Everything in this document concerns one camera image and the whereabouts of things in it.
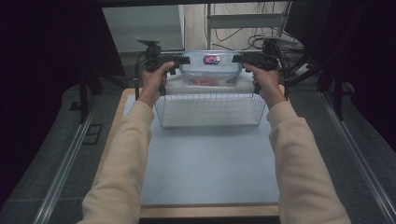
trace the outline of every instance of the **controller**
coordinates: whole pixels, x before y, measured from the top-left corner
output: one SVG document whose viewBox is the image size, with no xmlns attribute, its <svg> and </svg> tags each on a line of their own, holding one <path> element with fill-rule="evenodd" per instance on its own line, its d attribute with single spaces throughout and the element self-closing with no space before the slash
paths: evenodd
<svg viewBox="0 0 396 224">
<path fill-rule="evenodd" d="M 179 56 L 160 56 L 149 58 L 146 63 L 146 70 L 150 73 L 157 71 L 164 63 L 174 62 L 175 65 L 169 69 L 169 73 L 171 75 L 176 74 L 176 69 L 180 67 L 181 64 L 190 64 L 190 57 L 179 57 Z M 161 96 L 166 95 L 166 89 L 164 85 L 160 86 L 160 94 Z"/>
<path fill-rule="evenodd" d="M 272 54 L 264 54 L 262 52 L 247 52 L 242 55 L 234 55 L 233 63 L 250 63 L 264 71 L 277 69 L 278 60 Z M 254 93 L 260 94 L 262 87 L 259 83 L 254 86 Z"/>
</svg>

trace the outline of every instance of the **gray floor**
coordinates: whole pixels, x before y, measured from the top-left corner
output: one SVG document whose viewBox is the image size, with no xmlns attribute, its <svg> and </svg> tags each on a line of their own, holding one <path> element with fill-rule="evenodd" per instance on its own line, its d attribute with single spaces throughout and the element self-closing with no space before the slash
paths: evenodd
<svg viewBox="0 0 396 224">
<path fill-rule="evenodd" d="M 257 4 L 244 4 L 243 6 L 245 10 L 252 11 Z M 224 4 L 222 6 L 219 4 L 217 6 L 217 10 L 224 13 L 228 12 L 227 8 L 234 13 L 233 10 L 241 8 L 241 5 L 228 4 L 226 7 Z M 185 15 L 187 23 L 186 49 L 205 49 L 204 7 L 185 6 Z M 227 36 L 227 34 L 219 32 L 221 36 Z M 247 37 L 251 34 L 252 30 L 246 29 L 245 37 L 237 37 L 235 35 L 227 42 L 224 41 L 221 44 L 228 48 L 245 48 Z M 125 69 L 130 66 L 128 63 L 124 65 Z M 120 77 L 120 79 L 132 85 L 131 77 Z M 352 160 L 346 144 L 342 140 L 340 133 L 335 129 L 335 125 L 315 89 L 315 81 L 316 77 L 312 77 L 291 88 L 290 100 L 297 114 L 306 118 L 310 125 L 322 157 L 328 166 L 337 193 L 345 205 L 352 222 L 386 223 L 372 192 L 367 188 Z M 75 223 L 82 218 L 81 202 L 92 185 L 122 93 L 122 88 L 117 85 L 105 79 L 101 79 L 101 82 L 105 89 L 99 96 L 99 102 L 91 122 L 91 124 L 102 125 L 103 129 L 100 138 L 95 145 L 90 145 L 92 142 L 91 137 L 86 136 L 84 138 L 85 144 L 81 146 L 77 154 L 73 168 L 65 182 L 49 223 Z M 59 111 L 58 118 L 37 153 L 35 160 L 4 204 L 0 214 L 0 223 L 32 223 L 64 153 L 78 129 L 79 111 L 69 110 L 71 104 L 78 101 L 77 86 L 64 93 L 63 106 Z M 354 105 L 350 103 L 347 96 L 343 99 L 343 113 L 345 124 L 361 148 L 362 154 L 374 170 L 389 197 L 395 202 L 396 177 L 392 174 L 396 168 L 395 153 L 370 123 L 356 110 Z M 250 223 L 258 223 L 263 220 L 249 219 L 248 221 Z"/>
</svg>

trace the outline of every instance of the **white wire basket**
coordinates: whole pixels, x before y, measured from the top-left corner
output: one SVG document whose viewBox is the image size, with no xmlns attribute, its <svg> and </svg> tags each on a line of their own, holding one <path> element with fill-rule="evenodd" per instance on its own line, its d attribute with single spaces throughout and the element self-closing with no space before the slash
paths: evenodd
<svg viewBox="0 0 396 224">
<path fill-rule="evenodd" d="M 163 128 L 258 126 L 265 102 L 258 94 L 203 93 L 162 96 L 156 103 Z"/>
</svg>

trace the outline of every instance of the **beige sleeve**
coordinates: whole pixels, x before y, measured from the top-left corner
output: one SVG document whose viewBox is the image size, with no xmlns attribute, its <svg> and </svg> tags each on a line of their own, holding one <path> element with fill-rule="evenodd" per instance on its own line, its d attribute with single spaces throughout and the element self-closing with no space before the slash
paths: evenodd
<svg viewBox="0 0 396 224">
<path fill-rule="evenodd" d="M 80 224 L 138 222 L 153 119 L 151 108 L 139 101 L 121 119 L 98 183 L 84 198 Z"/>
<path fill-rule="evenodd" d="M 276 157 L 282 224 L 350 223 L 305 119 L 290 102 L 275 105 L 267 116 Z"/>
</svg>

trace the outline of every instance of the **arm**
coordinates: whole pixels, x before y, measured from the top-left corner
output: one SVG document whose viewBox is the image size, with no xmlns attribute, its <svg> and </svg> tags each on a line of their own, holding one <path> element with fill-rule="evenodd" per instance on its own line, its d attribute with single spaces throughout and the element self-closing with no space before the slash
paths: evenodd
<svg viewBox="0 0 396 224">
<path fill-rule="evenodd" d="M 277 72 L 244 66 L 253 72 L 253 84 L 262 86 L 260 95 L 270 108 L 267 119 L 272 127 L 270 142 L 276 158 L 281 223 L 350 223 L 314 135 L 279 90 Z"/>
<path fill-rule="evenodd" d="M 154 119 L 152 107 L 160 97 L 160 84 L 166 84 L 163 72 L 172 66 L 166 63 L 153 74 L 143 73 L 145 88 L 120 121 L 98 183 L 84 198 L 80 224 L 138 222 L 151 137 L 149 126 Z"/>
</svg>

